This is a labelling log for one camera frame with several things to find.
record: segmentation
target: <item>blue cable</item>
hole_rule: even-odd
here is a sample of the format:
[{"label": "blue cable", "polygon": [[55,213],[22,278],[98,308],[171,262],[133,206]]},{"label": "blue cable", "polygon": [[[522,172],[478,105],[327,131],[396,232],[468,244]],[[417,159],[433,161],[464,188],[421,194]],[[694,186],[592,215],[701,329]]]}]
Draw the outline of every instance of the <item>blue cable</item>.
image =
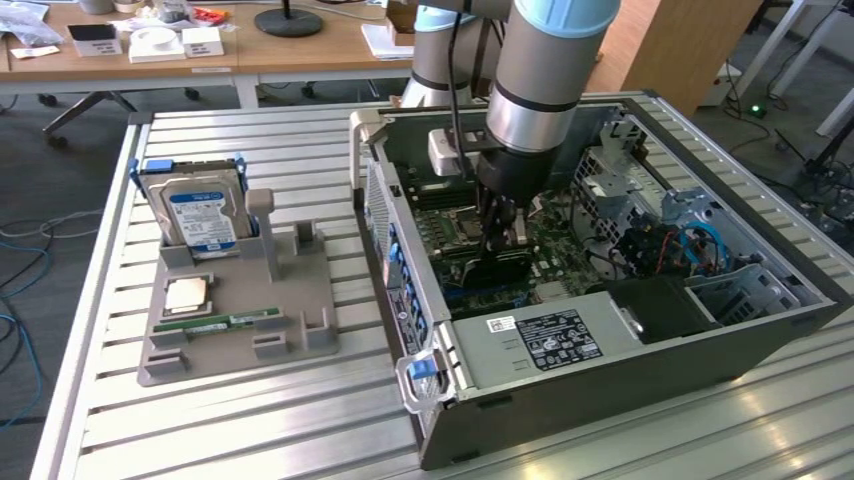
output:
[{"label": "blue cable", "polygon": [[[716,248],[721,249],[720,253],[721,253],[721,256],[724,257],[725,271],[730,271],[733,259],[728,255],[728,248],[726,248],[726,245],[724,244],[721,233],[718,233],[718,230],[716,230],[716,227],[713,227],[712,225],[704,222],[690,222],[688,225],[685,225],[685,227],[680,229],[680,243],[686,248],[689,246],[689,237],[685,234],[688,230],[704,230],[706,233],[709,233],[709,235],[712,235],[712,238],[714,239],[716,245],[717,245]],[[692,261],[692,263],[701,263],[700,258],[697,258],[697,255],[694,255],[694,252],[686,249],[685,254],[689,257],[689,260]]]},{"label": "blue cable", "polygon": [[30,340],[30,334],[27,333],[27,329],[23,327],[23,325],[18,323],[18,320],[15,320],[15,318],[10,317],[9,315],[0,314],[0,318],[3,318],[7,322],[13,324],[13,328],[18,327],[18,331],[22,335],[22,338],[25,339],[25,345],[27,346],[27,353],[30,353],[33,368],[37,372],[37,396],[34,397],[33,402],[30,402],[30,405],[25,407],[25,409],[18,413],[18,415],[15,415],[3,425],[0,425],[0,433],[3,433],[13,426],[13,424],[18,421],[19,418],[23,418],[27,416],[27,414],[30,414],[30,411],[34,409],[34,407],[39,403],[39,400],[42,400],[43,386],[42,386],[42,369],[39,368],[39,362],[37,361],[37,352],[33,348],[33,342]]},{"label": "blue cable", "polygon": [[10,297],[14,297],[15,295],[18,295],[19,293],[22,293],[30,287],[33,287],[37,284],[37,282],[45,278],[45,276],[47,275],[49,270],[51,268],[51,254],[49,253],[47,250],[43,250],[41,248],[19,247],[17,245],[10,245],[9,243],[3,243],[3,242],[0,242],[0,247],[10,248],[13,250],[19,250],[22,252],[37,252],[37,253],[41,253],[45,256],[45,266],[42,267],[42,272],[39,272],[39,275],[37,275],[35,278],[30,282],[27,282],[13,293],[6,293],[6,294],[0,295],[0,298],[10,298]]}]

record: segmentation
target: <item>gray plastic holder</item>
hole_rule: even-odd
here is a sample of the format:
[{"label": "gray plastic holder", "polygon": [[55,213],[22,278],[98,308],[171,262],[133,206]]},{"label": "gray plastic holder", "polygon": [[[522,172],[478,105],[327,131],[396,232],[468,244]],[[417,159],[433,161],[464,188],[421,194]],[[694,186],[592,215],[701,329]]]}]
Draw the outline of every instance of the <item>gray plastic holder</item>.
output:
[{"label": "gray plastic holder", "polygon": [[[251,193],[261,235],[238,240],[233,255],[198,260],[186,246],[161,246],[138,369],[143,386],[338,352],[323,234],[313,222],[274,234],[273,208],[263,208],[273,195]],[[206,303],[191,313],[165,315],[170,282],[195,277],[207,280]]]}]

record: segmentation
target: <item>black component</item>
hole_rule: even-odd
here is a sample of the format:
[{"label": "black component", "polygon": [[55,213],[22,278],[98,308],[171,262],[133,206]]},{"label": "black component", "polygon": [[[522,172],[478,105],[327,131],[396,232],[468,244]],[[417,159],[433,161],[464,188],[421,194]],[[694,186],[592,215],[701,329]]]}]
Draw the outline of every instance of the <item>black component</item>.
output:
[{"label": "black component", "polygon": [[460,231],[464,232],[464,235],[469,238],[469,240],[478,240],[481,238],[481,222],[478,221],[474,215],[458,215],[457,225],[460,226]]},{"label": "black component", "polygon": [[437,189],[417,189],[410,194],[412,204],[422,211],[445,210],[476,204],[476,189],[472,186]]},{"label": "black component", "polygon": [[46,95],[45,93],[41,93],[39,103],[46,107],[55,107],[59,102],[57,101],[57,97],[54,95]]},{"label": "black component", "polygon": [[291,10],[290,0],[282,0],[282,9],[255,16],[255,27],[277,37],[307,37],[323,29],[323,19],[306,10]]},{"label": "black component", "polygon": [[186,88],[185,96],[187,97],[189,100],[193,100],[194,102],[198,102],[199,99],[202,98],[202,94],[199,93],[199,90],[197,90],[195,88]]},{"label": "black component", "polygon": [[478,180],[497,194],[526,207],[546,188],[558,149],[541,153],[488,150],[478,162]]},{"label": "black component", "polygon": [[113,25],[69,25],[71,38],[79,42],[93,42],[95,40],[113,40],[117,38],[117,27]]},{"label": "black component", "polygon": [[464,271],[464,288],[480,290],[518,283],[528,278],[532,263],[534,254],[529,248],[470,260]]},{"label": "black component", "polygon": [[49,135],[45,141],[49,143],[49,146],[51,148],[55,148],[58,150],[69,147],[69,139],[66,137],[55,137],[54,135]]},{"label": "black component", "polygon": [[303,97],[315,98],[318,96],[318,93],[315,92],[315,82],[307,82],[306,85],[303,85],[303,88],[299,89],[299,91],[303,94]]},{"label": "black component", "polygon": [[[633,266],[638,277],[656,275],[662,249],[666,248],[665,238],[669,233],[677,230],[678,227],[661,224],[656,227],[641,224],[626,229],[620,242],[617,242],[617,251]],[[673,262],[662,263],[662,271],[673,271],[673,268]]]},{"label": "black component", "polygon": [[685,280],[676,275],[620,280],[605,288],[641,324],[638,337],[645,344],[721,328],[704,314],[685,290]]}]

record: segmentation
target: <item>desk leg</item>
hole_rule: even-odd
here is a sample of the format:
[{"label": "desk leg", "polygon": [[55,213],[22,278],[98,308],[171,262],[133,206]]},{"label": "desk leg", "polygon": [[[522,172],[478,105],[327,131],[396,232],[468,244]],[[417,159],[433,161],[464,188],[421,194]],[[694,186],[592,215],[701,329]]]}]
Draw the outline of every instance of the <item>desk leg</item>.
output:
[{"label": "desk leg", "polygon": [[750,66],[748,67],[748,70],[745,71],[745,74],[742,75],[742,78],[736,85],[736,92],[738,93],[740,97],[745,96],[748,87],[750,87],[750,84],[757,78],[762,67],[765,67],[769,58],[772,58],[774,50],[777,50],[777,47],[780,47],[780,44],[784,41],[786,33],[789,33],[789,30],[792,30],[792,26],[794,25],[796,20],[798,20],[804,9],[810,3],[810,0],[796,0],[792,7],[789,7],[786,16],[780,21],[780,25],[777,25],[777,28],[774,29],[768,42],[765,42],[765,45],[762,46],[762,50],[760,50],[760,53],[757,54],[757,58],[754,58],[753,62],[750,62]]},{"label": "desk leg", "polygon": [[854,114],[854,88],[847,95],[845,100],[840,103],[840,106],[837,106],[828,116],[828,119],[819,127],[819,130],[816,130],[816,133],[823,137],[832,137],[835,133],[840,131],[843,122],[845,122],[845,119],[852,114]]},{"label": "desk leg", "polygon": [[234,77],[235,88],[238,89],[238,99],[241,100],[241,108],[247,110],[258,108],[258,75],[237,75]]},{"label": "desk leg", "polygon": [[786,93],[786,89],[792,85],[792,82],[794,82],[796,77],[804,70],[804,67],[806,66],[806,62],[810,61],[810,58],[813,58],[813,55],[816,54],[819,47],[821,47],[823,43],[825,43],[825,38],[828,38],[828,34],[837,26],[837,22],[840,21],[840,19],[845,16],[848,15],[840,11],[836,11],[835,13],[831,14],[831,18],[828,18],[825,23],[819,27],[819,30],[816,30],[816,33],[813,34],[810,41],[804,47],[804,50],[801,50],[801,53],[798,54],[796,61],[792,63],[789,70],[786,70],[786,73],[784,74],[780,81],[774,85],[774,90],[772,90],[772,95],[777,97],[784,96],[784,94]]}]

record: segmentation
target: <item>power supply label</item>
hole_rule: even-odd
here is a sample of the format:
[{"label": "power supply label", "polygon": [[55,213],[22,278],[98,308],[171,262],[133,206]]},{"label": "power supply label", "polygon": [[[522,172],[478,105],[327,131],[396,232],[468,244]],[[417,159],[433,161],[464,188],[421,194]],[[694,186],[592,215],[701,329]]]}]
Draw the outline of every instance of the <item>power supply label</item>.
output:
[{"label": "power supply label", "polygon": [[517,329],[541,370],[572,365],[602,356],[588,325],[576,310],[517,321]]}]

